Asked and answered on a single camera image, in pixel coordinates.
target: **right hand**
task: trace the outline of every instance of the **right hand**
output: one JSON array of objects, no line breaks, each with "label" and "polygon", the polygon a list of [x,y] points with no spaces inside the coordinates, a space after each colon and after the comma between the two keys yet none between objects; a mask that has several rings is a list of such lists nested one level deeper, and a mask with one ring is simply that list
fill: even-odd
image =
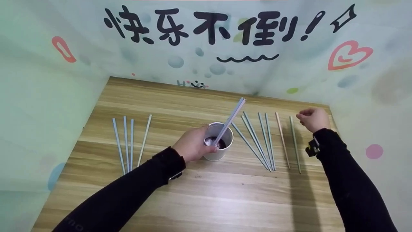
[{"label": "right hand", "polygon": [[204,144],[204,136],[208,128],[209,124],[206,124],[202,127],[188,130],[172,146],[172,148],[184,158],[186,163],[198,160],[207,153],[214,153],[218,151],[217,147],[206,146]]},{"label": "right hand", "polygon": [[322,108],[304,109],[296,117],[312,133],[323,128],[330,129],[329,115]]}]

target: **pink dot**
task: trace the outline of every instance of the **pink dot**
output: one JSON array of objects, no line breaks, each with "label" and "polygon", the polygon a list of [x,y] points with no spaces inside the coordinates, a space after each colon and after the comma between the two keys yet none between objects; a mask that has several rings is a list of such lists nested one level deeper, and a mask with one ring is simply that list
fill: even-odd
[{"label": "pink dot", "polygon": [[45,155],[40,159],[37,172],[39,173],[49,173],[50,170],[55,166],[57,162],[56,158],[52,155]]},{"label": "pink dot", "polygon": [[372,144],[366,148],[366,156],[370,159],[378,159],[384,153],[384,149],[378,144]]}]

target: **red doodle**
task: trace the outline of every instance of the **red doodle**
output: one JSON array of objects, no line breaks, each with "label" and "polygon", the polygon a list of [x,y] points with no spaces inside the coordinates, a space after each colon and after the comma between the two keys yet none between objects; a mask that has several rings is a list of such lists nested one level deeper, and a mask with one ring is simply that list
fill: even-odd
[{"label": "red doodle", "polygon": [[[351,46],[351,49],[348,52],[349,56],[354,55],[354,54],[359,53],[359,52],[364,52],[365,56],[362,57],[362,59],[360,59],[360,60],[358,60],[354,63],[334,66],[333,62],[336,58],[336,55],[337,55],[338,51],[341,50],[344,46]],[[333,52],[332,52],[332,54],[329,58],[328,70],[333,71],[333,70],[346,69],[346,68],[356,66],[356,65],[362,63],[368,57],[370,57],[372,55],[372,53],[373,53],[373,49],[370,48],[370,47],[359,47],[358,42],[356,42],[354,40],[346,41],[346,42],[342,43],[341,45],[339,45],[338,47],[336,47],[335,50],[333,50]],[[341,63],[346,63],[346,62],[351,62],[353,59],[352,58],[344,59],[343,56],[339,56],[337,58],[337,60]]]},{"label": "red doodle", "polygon": [[[64,41],[64,39],[60,36],[54,36],[51,39],[51,43],[53,44],[53,46],[60,52],[60,54],[63,56],[63,58],[69,62],[69,63],[74,63],[76,62],[76,58],[73,56],[73,54],[71,53],[69,47],[66,44],[66,41]],[[64,54],[64,52],[60,49],[60,47],[57,45],[57,43],[60,43],[60,45],[63,47],[63,49],[67,52],[67,54],[69,54],[70,56],[66,56],[66,54]]]}]

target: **cup rim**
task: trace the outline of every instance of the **cup rim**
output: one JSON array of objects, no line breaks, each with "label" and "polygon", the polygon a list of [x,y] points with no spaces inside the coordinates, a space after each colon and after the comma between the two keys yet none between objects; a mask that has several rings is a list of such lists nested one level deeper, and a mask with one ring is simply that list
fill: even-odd
[{"label": "cup rim", "polygon": [[[210,123],[209,126],[211,126],[211,125],[213,125],[213,124],[222,124],[222,125],[225,125],[224,123],[221,123],[221,122],[214,122],[214,123]],[[223,148],[223,149],[219,149],[218,151],[224,151],[224,150],[228,149],[228,148],[232,145],[232,143],[233,143],[233,131],[232,131],[232,129],[230,128],[230,126],[228,127],[228,130],[229,130],[230,133],[232,134],[232,140],[230,141],[229,145],[227,145],[227,146],[226,146],[225,148]]]}]

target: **wall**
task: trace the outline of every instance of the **wall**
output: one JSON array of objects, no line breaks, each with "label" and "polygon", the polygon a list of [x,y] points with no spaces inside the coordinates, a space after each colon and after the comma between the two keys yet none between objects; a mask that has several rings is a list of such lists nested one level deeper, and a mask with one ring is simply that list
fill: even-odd
[{"label": "wall", "polygon": [[65,51],[70,62],[64,58],[52,42],[64,28],[40,21],[20,2],[0,6],[0,227],[26,232],[109,76],[79,62],[73,37],[65,37],[72,55]]}]

